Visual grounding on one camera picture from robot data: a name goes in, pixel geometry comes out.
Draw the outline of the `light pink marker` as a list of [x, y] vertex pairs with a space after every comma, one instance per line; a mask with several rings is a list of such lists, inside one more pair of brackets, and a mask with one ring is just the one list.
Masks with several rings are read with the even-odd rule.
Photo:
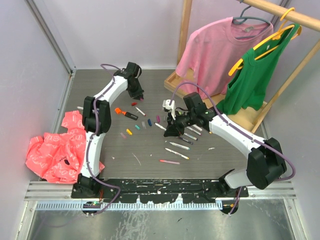
[[166, 164], [172, 164], [172, 165], [180, 165], [180, 162], [177, 161], [170, 161], [170, 160], [164, 160], [164, 159], [160, 159], [159, 162], [161, 163], [166, 163]]

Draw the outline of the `pink cap marker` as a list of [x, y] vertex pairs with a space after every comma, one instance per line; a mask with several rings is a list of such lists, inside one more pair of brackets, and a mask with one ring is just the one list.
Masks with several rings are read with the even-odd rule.
[[159, 123], [154, 123], [157, 127], [159, 127], [160, 129], [162, 129], [162, 130], [164, 130], [164, 131], [166, 131], [166, 128], [165, 127], [163, 127], [162, 125], [160, 125]]

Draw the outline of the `orange black highlighter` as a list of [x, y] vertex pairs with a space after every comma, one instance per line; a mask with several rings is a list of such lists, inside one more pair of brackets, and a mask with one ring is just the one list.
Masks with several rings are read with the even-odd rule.
[[130, 112], [127, 112], [127, 111], [123, 111], [122, 114], [123, 114], [125, 117], [127, 117], [127, 118], [129, 118], [129, 119], [132, 119], [132, 120], [135, 120], [135, 121], [137, 121], [138, 118], [139, 118], [137, 115], [134, 115], [134, 114], [132, 114], [132, 113], [130, 113]]

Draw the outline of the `purple marker pen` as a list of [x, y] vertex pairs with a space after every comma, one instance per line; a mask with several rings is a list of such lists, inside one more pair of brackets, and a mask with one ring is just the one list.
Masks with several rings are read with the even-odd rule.
[[193, 144], [194, 144], [192, 141], [190, 141], [190, 140], [188, 140], [188, 139], [186, 139], [186, 138], [184, 138], [184, 137], [177, 136], [177, 138], [180, 139], [180, 140], [182, 140], [182, 141], [184, 141], [184, 142], [186, 142], [186, 143], [188, 143], [188, 144], [190, 144], [190, 145], [193, 145]]

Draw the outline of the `teal marker pen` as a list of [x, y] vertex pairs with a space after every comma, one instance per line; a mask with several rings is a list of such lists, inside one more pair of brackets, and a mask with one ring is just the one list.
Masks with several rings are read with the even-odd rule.
[[179, 144], [179, 143], [175, 143], [175, 142], [169, 142], [169, 144], [175, 146], [175, 147], [178, 147], [178, 148], [181, 148], [181, 149], [184, 149], [184, 150], [190, 150], [190, 147], [188, 146], [185, 146], [185, 145], [182, 145], [182, 144]]

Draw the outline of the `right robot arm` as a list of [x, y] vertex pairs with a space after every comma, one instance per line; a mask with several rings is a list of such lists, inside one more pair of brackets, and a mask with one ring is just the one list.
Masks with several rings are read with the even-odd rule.
[[163, 101], [162, 107], [168, 113], [164, 137], [180, 137], [186, 127], [197, 125], [226, 140], [247, 159], [245, 169], [231, 169], [218, 179], [223, 196], [231, 197], [239, 187], [254, 186], [263, 190], [287, 171], [276, 139], [264, 139], [247, 131], [214, 107], [208, 108], [196, 92], [184, 96], [183, 101], [186, 110], [182, 114], [178, 113], [173, 100]]

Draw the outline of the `grey marker pen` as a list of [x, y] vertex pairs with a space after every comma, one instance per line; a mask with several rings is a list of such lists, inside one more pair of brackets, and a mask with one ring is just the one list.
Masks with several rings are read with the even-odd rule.
[[203, 129], [199, 126], [197, 126], [196, 124], [192, 125], [195, 129], [197, 129], [198, 131], [202, 132]]

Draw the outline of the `yellow marker pen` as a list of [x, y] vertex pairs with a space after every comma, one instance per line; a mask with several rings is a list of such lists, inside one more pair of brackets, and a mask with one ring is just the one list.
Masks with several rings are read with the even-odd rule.
[[186, 159], [186, 160], [189, 160], [189, 159], [190, 159], [188, 156], [185, 156], [185, 155], [183, 155], [183, 154], [181, 154], [181, 153], [179, 153], [179, 152], [177, 152], [177, 151], [174, 151], [174, 150], [172, 150], [172, 149], [169, 149], [169, 148], [164, 148], [164, 149], [165, 149], [166, 151], [170, 152], [170, 153], [173, 153], [173, 154], [175, 154], [175, 155], [183, 158], [183, 159]]

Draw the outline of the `red cap marker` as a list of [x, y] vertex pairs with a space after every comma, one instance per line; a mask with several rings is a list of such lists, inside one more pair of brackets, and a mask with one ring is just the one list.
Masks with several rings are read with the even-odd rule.
[[141, 109], [139, 109], [138, 107], [135, 107], [135, 109], [136, 109], [139, 113], [141, 113], [144, 117], [147, 116], [147, 115], [146, 115]]

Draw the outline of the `yellow pen cap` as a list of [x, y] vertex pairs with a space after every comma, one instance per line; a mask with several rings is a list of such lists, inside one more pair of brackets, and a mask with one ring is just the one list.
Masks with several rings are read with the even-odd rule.
[[132, 135], [132, 134], [133, 134], [128, 128], [126, 129], [126, 132], [127, 132], [129, 135]]

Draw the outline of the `magenta marker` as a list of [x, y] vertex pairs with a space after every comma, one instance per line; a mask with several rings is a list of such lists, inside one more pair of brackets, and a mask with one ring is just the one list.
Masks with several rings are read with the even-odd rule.
[[201, 132], [199, 132], [199, 131], [197, 131], [197, 130], [193, 129], [193, 128], [192, 128], [192, 127], [190, 127], [190, 126], [187, 126], [187, 129], [189, 129], [190, 131], [192, 131], [192, 132], [196, 133], [196, 134], [197, 134], [197, 135], [199, 135], [199, 136], [201, 136], [201, 135], [202, 135], [202, 133], [201, 133]]

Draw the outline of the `orange highlighter cap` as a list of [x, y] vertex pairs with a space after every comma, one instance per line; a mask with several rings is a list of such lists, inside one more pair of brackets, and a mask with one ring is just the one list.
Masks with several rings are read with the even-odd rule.
[[121, 110], [120, 108], [118, 108], [118, 107], [115, 109], [115, 112], [116, 112], [118, 115], [119, 115], [119, 114], [122, 114], [122, 110]]

